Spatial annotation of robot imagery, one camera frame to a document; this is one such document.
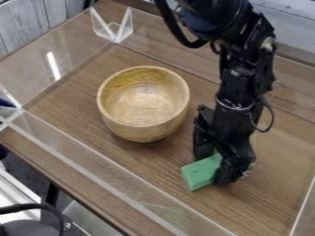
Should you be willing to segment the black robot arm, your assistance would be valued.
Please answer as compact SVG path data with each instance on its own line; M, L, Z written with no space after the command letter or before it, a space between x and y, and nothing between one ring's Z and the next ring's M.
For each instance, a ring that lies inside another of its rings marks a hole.
M265 94L277 80L275 28L249 0L178 0L181 16L165 6L165 18L179 42L189 48L209 44L219 55L221 86L215 106L198 107L194 130L195 162L185 173L197 174L193 188L241 180L257 164L250 138L271 108Z

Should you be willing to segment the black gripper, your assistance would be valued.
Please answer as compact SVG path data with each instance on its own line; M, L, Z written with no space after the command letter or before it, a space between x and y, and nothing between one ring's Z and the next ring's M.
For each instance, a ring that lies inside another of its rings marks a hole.
M239 103L219 95L215 96L214 109L198 106L194 155L197 160L202 160L214 154L213 182L218 186L235 183L249 171L251 160L257 159L250 142L255 132L250 113L255 108L253 100Z

